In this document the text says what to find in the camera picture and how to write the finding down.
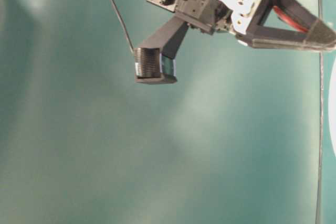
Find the metal rod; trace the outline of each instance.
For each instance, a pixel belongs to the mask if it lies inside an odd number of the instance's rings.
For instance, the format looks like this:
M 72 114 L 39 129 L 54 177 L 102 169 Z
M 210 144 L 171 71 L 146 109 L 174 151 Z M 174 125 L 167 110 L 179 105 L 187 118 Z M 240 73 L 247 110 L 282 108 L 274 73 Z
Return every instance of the metal rod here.
M 322 0 L 319 0 L 319 18 L 323 18 Z M 323 161 L 323 120 L 324 120 L 324 56 L 320 52 L 320 143 L 319 143 L 319 173 L 318 173 L 318 190 L 316 203 L 316 219 L 315 223 L 321 223 L 321 197 L 322 197 L 322 161 Z

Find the green table surface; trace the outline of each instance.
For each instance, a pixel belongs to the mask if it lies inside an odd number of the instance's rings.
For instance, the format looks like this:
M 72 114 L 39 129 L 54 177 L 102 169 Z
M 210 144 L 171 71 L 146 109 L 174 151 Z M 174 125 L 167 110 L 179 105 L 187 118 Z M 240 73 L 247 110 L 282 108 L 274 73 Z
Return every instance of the green table surface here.
M 172 16 L 116 1 L 135 44 Z M 0 0 L 0 223 L 313 224 L 319 55 L 191 30 L 177 77 L 134 83 L 108 0 Z

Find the robotic arm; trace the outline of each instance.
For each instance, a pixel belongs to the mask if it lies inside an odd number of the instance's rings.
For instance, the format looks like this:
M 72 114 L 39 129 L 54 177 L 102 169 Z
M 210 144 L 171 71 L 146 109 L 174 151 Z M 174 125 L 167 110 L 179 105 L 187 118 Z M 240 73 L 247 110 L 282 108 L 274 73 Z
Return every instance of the robotic arm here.
M 147 0 L 174 13 L 152 36 L 134 48 L 139 83 L 177 81 L 175 57 L 189 28 L 212 35 L 229 32 L 253 48 L 332 51 L 336 33 L 296 0 Z M 271 10 L 297 31 L 265 27 Z

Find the red wire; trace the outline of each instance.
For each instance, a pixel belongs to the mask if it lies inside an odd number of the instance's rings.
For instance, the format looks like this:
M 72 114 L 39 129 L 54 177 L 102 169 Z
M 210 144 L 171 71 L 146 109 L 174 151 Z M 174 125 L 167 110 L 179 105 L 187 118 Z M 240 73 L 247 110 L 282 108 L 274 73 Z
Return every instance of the red wire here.
M 274 6 L 273 10 L 275 13 L 278 15 L 278 17 L 290 25 L 291 27 L 295 28 L 297 31 L 301 31 L 303 33 L 307 33 L 308 29 L 305 27 L 301 26 L 300 24 L 296 23 L 291 17 L 289 17 L 284 11 L 282 11 L 278 6 Z

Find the teal background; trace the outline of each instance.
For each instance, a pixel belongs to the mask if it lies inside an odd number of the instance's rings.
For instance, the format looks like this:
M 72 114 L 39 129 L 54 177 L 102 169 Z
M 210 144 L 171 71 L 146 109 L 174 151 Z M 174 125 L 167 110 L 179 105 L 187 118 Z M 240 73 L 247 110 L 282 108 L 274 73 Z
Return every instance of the teal background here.
M 116 1 L 135 44 L 172 16 Z M 108 0 L 0 10 L 0 223 L 314 223 L 318 54 L 191 30 L 145 86 Z
M 323 0 L 324 19 L 336 24 L 335 0 Z M 322 223 L 334 223 L 336 220 L 336 157 L 332 148 L 329 132 L 329 86 L 336 53 L 324 55 L 324 138 L 322 166 Z

